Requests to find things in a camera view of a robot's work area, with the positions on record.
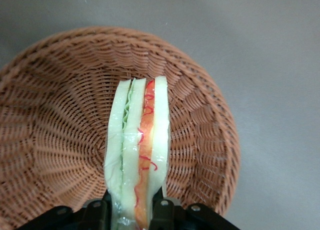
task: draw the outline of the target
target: gray background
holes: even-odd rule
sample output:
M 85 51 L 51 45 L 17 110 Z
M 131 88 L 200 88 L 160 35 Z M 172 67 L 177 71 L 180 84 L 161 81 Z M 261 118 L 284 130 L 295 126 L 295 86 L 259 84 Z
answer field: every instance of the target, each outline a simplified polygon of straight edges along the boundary
M 320 228 L 320 0 L 0 0 L 0 65 L 67 29 L 150 32 L 214 78 L 241 172 L 226 216 L 243 230 Z

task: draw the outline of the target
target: brown wicker basket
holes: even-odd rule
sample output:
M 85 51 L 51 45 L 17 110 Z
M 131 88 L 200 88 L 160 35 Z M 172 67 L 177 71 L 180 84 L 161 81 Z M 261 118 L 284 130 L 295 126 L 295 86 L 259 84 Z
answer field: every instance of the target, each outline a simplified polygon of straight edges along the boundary
M 53 206 L 78 210 L 106 190 L 105 138 L 120 80 L 168 80 L 171 151 L 167 193 L 223 215 L 240 149 L 220 90 L 189 56 L 132 29 L 88 27 L 55 34 L 0 71 L 0 229 Z

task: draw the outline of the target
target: metal screw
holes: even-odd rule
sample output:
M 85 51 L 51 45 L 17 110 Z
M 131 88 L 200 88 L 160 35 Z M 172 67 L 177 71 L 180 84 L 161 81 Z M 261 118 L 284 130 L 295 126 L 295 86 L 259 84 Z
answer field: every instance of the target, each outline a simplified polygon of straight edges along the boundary
M 198 205 L 193 205 L 191 209 L 195 212 L 199 212 L 201 210 L 201 208 Z
M 93 207 L 94 208 L 98 208 L 98 207 L 100 207 L 101 206 L 101 202 L 95 202 L 94 204 L 93 204 Z
M 161 205 L 162 206 L 168 206 L 169 205 L 169 202 L 167 200 L 162 200 L 161 201 Z
M 56 214 L 58 215 L 62 215 L 62 214 L 65 214 L 67 212 L 67 209 L 66 208 L 63 208 L 63 209 L 59 209 Z

